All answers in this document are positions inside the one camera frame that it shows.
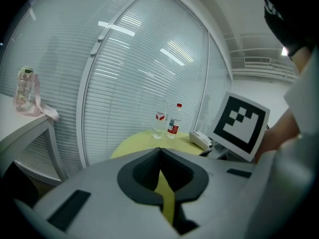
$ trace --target person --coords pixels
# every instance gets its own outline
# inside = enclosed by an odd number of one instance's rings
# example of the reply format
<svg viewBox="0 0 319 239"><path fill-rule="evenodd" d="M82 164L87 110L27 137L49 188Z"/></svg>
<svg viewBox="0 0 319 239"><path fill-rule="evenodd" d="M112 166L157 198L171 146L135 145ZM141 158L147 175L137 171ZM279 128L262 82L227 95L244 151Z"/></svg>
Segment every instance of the person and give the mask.
<svg viewBox="0 0 319 239"><path fill-rule="evenodd" d="M277 39L287 49L288 56L302 73L318 46L318 23L316 0L264 0L265 21ZM270 129L266 130L255 155L276 150L285 141L299 134L298 125L288 109Z"/></svg>

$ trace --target ceiling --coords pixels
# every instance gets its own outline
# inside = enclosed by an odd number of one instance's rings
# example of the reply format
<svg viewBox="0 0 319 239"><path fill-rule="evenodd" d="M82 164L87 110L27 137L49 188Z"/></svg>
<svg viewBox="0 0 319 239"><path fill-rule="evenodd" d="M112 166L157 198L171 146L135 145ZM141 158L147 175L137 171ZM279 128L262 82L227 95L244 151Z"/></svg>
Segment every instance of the ceiling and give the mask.
<svg viewBox="0 0 319 239"><path fill-rule="evenodd" d="M222 30L232 68L244 68L244 57L268 57L295 74L293 62L282 56L282 45L264 19L264 0L201 0Z"/></svg>

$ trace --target round table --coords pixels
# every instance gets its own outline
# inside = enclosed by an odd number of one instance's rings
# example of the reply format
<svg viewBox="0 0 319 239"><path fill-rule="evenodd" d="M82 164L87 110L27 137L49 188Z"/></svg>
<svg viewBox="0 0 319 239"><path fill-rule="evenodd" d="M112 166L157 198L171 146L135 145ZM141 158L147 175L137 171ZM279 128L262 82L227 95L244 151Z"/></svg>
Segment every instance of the round table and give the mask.
<svg viewBox="0 0 319 239"><path fill-rule="evenodd" d="M152 131L148 130L136 133L124 140L113 152L112 158L156 147L171 148L194 155L203 152L203 149L189 141L189 133L178 132L175 139L170 139L164 134L161 139L156 139L152 136ZM175 204L174 192L169 187L162 172L159 174L159 182L155 192L163 196L163 215L172 224Z"/></svg>

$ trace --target air vent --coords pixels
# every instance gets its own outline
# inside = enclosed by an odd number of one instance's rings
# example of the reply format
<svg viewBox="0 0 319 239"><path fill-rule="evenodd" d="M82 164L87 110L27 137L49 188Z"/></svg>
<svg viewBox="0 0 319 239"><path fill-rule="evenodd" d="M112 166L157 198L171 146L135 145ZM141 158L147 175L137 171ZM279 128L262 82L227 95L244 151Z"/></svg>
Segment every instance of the air vent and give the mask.
<svg viewBox="0 0 319 239"><path fill-rule="evenodd" d="M246 57L245 65L270 65L270 58L263 57Z"/></svg>

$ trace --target person's arm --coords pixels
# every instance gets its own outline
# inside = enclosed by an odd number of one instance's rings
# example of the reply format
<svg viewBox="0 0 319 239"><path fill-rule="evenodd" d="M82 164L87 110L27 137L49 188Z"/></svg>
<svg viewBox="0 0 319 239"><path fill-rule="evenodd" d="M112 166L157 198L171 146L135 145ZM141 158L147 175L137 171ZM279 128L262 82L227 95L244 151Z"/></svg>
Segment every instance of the person's arm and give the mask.
<svg viewBox="0 0 319 239"><path fill-rule="evenodd" d="M311 57L311 51L308 49L308 47L302 47L290 58L294 62L299 73L302 73L308 61L310 60L310 57Z"/></svg>
<svg viewBox="0 0 319 239"><path fill-rule="evenodd" d="M266 130L255 155L256 162L258 162L263 153L278 149L282 143L295 138L298 134L299 128L293 114L288 109L272 128Z"/></svg>
<svg viewBox="0 0 319 239"><path fill-rule="evenodd" d="M276 15L265 9L265 20L274 35L287 48L289 56L296 68L302 73L311 57L311 51L297 32ZM299 134L296 120L288 109L270 129L266 130L263 140L255 155L258 162L261 155L270 150L276 150L285 141L295 138Z"/></svg>

